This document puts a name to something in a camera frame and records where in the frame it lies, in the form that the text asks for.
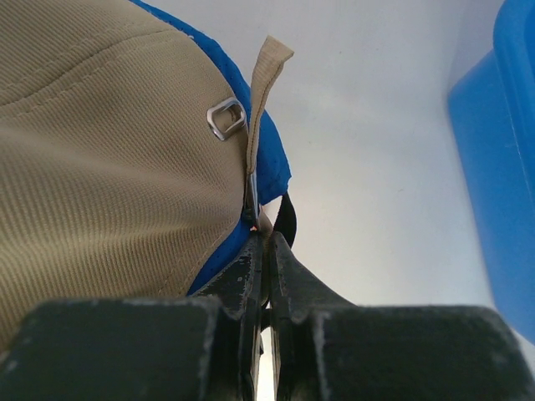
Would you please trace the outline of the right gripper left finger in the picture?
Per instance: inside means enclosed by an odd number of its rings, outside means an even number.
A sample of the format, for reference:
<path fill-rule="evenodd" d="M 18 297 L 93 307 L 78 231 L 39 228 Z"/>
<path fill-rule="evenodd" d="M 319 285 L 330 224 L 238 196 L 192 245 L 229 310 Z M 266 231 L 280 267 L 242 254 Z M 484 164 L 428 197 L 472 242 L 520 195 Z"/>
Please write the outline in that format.
<path fill-rule="evenodd" d="M 1 362 L 4 400 L 253 400 L 262 238 L 180 299 L 63 299 L 24 319 Z"/>

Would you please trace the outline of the blue baseball cap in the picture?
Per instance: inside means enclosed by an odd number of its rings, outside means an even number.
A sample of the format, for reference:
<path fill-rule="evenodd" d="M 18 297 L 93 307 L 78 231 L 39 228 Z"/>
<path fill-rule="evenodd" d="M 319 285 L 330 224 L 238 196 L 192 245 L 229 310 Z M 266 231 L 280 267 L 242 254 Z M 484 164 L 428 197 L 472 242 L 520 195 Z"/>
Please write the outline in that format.
<path fill-rule="evenodd" d="M 238 66 L 217 41 L 159 8 L 142 1 L 135 1 L 134 4 L 190 36 L 220 70 L 245 111 L 247 113 L 251 111 L 250 85 L 246 83 Z M 266 205 L 286 193 L 290 178 L 290 166 L 277 127 L 270 115 L 263 113 L 257 152 L 257 184 L 260 203 Z M 206 259 L 204 266 L 196 274 L 188 289 L 189 295 L 207 284 L 237 255 L 249 236 L 250 228 L 251 225 L 245 219 L 237 223 L 228 237 L 221 241 L 219 247 Z"/>

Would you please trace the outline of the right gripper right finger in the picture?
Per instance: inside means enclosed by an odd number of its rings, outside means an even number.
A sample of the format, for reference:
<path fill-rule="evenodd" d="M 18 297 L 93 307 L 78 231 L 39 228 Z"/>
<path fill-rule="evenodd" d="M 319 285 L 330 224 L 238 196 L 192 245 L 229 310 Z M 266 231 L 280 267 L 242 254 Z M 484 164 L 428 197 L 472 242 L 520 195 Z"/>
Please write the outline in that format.
<path fill-rule="evenodd" d="M 512 331 L 474 306 L 361 307 L 270 241 L 271 327 L 279 400 L 531 400 Z"/>

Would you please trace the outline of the black baseball cap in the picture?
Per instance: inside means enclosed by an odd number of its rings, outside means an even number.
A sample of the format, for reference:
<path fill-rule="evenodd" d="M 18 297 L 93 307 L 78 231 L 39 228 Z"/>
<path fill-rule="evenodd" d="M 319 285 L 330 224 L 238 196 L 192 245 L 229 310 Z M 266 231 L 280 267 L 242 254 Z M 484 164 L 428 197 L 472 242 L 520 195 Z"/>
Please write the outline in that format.
<path fill-rule="evenodd" d="M 297 234 L 297 215 L 288 192 L 282 195 L 273 229 L 283 235 L 290 248 Z"/>

